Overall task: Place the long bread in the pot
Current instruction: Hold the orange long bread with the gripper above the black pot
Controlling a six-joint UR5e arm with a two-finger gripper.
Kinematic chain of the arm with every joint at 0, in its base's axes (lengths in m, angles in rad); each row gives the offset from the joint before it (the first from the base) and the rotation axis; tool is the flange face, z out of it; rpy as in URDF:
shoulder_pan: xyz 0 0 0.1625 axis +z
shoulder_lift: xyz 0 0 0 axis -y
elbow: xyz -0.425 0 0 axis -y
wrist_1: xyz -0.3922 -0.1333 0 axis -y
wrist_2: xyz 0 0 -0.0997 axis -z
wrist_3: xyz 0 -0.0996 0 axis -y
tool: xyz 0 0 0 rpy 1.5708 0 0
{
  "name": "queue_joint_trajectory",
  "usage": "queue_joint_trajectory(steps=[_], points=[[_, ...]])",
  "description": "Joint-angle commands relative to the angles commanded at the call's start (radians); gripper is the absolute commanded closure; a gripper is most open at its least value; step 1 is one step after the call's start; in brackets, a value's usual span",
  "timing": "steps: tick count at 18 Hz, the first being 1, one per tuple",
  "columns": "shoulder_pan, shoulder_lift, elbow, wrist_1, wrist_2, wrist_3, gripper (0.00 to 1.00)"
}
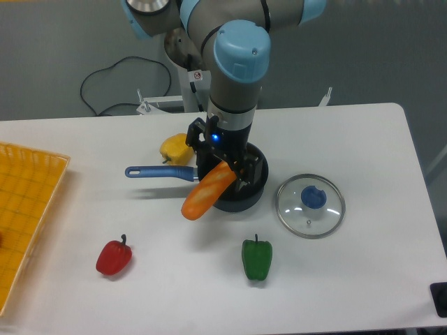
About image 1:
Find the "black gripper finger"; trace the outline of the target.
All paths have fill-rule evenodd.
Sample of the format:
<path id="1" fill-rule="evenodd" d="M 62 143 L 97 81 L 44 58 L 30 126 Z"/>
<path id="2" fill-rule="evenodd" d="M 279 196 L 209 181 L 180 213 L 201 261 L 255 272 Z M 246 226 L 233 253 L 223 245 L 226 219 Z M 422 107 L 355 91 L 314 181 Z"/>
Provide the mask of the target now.
<path id="1" fill-rule="evenodd" d="M 186 145 L 191 147 L 196 154 L 196 165 L 201 166 L 205 162 L 210 146 L 205 140 L 206 123 L 201 119 L 195 119 L 188 127 Z"/>
<path id="2" fill-rule="evenodd" d="M 240 178 L 235 187 L 238 193 L 255 193 L 261 187 L 263 162 L 261 153 L 247 153 L 244 156 Z"/>

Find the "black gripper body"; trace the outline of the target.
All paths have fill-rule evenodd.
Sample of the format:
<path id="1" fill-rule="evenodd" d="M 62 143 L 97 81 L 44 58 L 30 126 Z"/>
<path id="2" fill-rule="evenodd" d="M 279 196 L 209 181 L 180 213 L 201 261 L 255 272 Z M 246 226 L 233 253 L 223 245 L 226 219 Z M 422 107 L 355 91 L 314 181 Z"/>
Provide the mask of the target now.
<path id="1" fill-rule="evenodd" d="M 206 118 L 204 159 L 209 164 L 225 161 L 228 164 L 242 164 L 247 153 L 251 123 L 242 129 L 228 130 L 219 126 L 216 115 Z"/>

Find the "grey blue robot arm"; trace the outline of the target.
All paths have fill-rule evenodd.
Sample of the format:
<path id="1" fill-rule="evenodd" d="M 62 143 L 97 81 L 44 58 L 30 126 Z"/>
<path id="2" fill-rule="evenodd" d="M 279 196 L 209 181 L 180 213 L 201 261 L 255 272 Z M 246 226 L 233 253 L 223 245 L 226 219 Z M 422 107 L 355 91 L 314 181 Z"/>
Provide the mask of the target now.
<path id="1" fill-rule="evenodd" d="M 263 78 L 270 63 L 274 30 L 317 18 L 325 1 L 123 1 L 134 29 L 156 36 L 182 29 L 210 72 L 207 118 L 194 121 L 186 143 L 197 153 L 204 177 L 221 161 L 237 185 L 255 185 L 263 158 L 247 142 Z"/>

